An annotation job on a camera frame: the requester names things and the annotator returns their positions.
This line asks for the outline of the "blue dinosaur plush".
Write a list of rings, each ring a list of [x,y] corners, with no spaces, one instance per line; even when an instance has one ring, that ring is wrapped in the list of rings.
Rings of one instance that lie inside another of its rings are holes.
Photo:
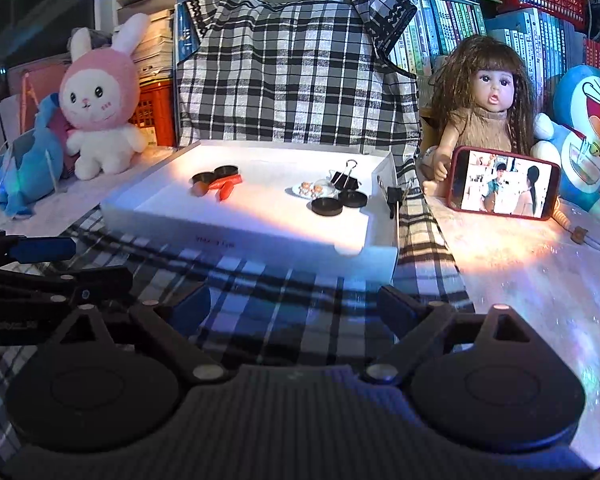
[[[32,216],[32,204],[56,190],[65,149],[50,123],[59,110],[57,93],[42,99],[34,127],[0,155],[0,209],[9,218]]]

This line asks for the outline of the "red chili pepper toy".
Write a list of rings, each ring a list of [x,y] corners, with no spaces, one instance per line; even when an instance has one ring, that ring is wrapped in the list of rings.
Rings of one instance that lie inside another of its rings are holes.
[[[234,174],[234,176],[219,178],[214,180],[209,184],[209,190],[219,190],[225,184],[236,185],[242,182],[242,177],[240,174]]]

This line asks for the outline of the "black round cap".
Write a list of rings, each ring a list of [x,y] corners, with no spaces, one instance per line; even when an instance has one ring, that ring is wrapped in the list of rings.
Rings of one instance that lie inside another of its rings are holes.
[[[191,183],[195,184],[198,182],[202,182],[204,184],[211,184],[216,179],[215,173],[211,171],[202,171],[198,172],[198,174],[194,174],[191,177]]]
[[[309,206],[314,214],[322,217],[336,217],[341,214],[343,209],[342,203],[333,197],[315,198],[309,203]]]
[[[347,208],[363,208],[367,205],[368,198],[363,192],[343,190],[338,194],[339,202]]]

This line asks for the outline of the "brown haired doll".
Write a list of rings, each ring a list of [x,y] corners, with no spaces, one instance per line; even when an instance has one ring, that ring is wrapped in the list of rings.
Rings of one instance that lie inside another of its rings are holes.
[[[431,110],[439,134],[420,158],[423,193],[444,196],[457,148],[528,155],[534,133],[534,94],[513,48],[474,35],[458,44],[434,75]]]

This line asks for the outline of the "white shallow cardboard box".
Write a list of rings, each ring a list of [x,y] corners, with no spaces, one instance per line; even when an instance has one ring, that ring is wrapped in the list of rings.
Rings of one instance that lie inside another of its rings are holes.
[[[291,188],[329,179],[349,159],[368,198],[336,217],[314,214]],[[191,177],[234,165],[242,182],[220,202],[219,190],[191,192]],[[319,144],[197,141],[117,188],[100,204],[106,226],[159,244],[340,278],[391,282],[399,226],[377,183],[396,182],[389,152]]]

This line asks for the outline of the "black white plaid cloth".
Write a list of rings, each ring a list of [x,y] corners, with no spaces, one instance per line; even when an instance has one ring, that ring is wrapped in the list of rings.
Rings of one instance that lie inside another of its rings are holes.
[[[392,153],[407,194],[394,285],[464,312],[472,302],[415,173],[421,139],[413,77],[389,62],[413,19],[409,0],[191,0],[200,46],[178,78],[181,143],[261,141]],[[98,209],[67,231],[66,262],[12,263],[6,283],[125,266],[132,297],[169,301],[204,282],[211,311],[193,343],[227,368],[364,366],[393,338],[376,308],[378,285],[251,257],[178,250],[107,228]]]

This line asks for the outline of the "black round lid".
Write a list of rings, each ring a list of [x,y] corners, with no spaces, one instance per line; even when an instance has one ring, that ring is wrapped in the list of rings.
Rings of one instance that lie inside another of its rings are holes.
[[[239,174],[239,169],[237,166],[234,165],[224,165],[215,168],[213,174],[216,179],[231,177],[236,176],[236,174]]]

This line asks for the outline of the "pink white bunny plush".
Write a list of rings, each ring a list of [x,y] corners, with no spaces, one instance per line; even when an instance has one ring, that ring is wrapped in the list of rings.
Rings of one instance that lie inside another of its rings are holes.
[[[140,102],[140,76],[132,53],[144,39],[150,18],[131,16],[109,47],[94,49],[90,31],[78,29],[70,41],[71,65],[58,93],[62,114],[72,126],[66,151],[76,158],[74,174],[87,181],[121,174],[146,150],[146,136],[130,123]]]

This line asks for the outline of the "red cased smartphone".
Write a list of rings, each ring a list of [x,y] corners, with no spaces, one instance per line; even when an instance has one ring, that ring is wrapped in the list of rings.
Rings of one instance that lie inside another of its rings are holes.
[[[554,212],[561,169],[553,162],[486,148],[458,148],[447,205],[456,211],[546,221]]]

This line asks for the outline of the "red plastic crate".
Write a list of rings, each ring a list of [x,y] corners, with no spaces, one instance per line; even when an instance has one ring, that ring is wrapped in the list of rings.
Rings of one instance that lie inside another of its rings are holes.
[[[140,100],[130,122],[140,128],[149,145],[171,148],[176,145],[171,79],[140,86]]]

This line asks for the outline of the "stack of books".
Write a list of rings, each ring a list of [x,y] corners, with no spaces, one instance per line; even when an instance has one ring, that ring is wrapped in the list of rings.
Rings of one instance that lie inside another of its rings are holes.
[[[136,14],[149,18],[145,36],[131,54],[141,84],[173,77],[181,62],[198,49],[190,0],[117,0],[118,29]]]

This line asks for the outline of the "pink handbag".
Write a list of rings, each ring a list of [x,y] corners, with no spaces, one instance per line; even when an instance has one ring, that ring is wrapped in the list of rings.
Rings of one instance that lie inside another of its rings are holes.
[[[18,96],[18,130],[24,133],[34,124],[42,99],[57,92],[70,62],[64,58],[44,58],[7,71],[9,91]]]

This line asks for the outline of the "large black binder clip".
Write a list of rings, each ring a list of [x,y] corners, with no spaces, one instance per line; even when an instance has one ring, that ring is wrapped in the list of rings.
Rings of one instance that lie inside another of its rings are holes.
[[[377,177],[377,183],[385,198],[385,203],[387,203],[389,208],[390,218],[399,218],[400,209],[403,205],[403,201],[413,186],[413,180],[407,179],[404,185],[388,186],[383,183],[380,177]]]

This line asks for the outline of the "blue Doraemon plush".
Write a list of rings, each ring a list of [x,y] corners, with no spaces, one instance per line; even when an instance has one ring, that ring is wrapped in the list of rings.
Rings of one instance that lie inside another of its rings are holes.
[[[534,119],[534,158],[561,168],[558,195],[600,221],[600,69],[577,65],[557,84],[550,116]]]

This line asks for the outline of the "small black binder clip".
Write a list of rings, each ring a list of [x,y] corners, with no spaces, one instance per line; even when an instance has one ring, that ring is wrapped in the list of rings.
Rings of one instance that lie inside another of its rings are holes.
[[[349,159],[345,163],[345,168],[342,171],[335,171],[331,174],[329,182],[337,191],[357,191],[359,183],[358,180],[352,176],[352,172],[356,167],[356,160]]]

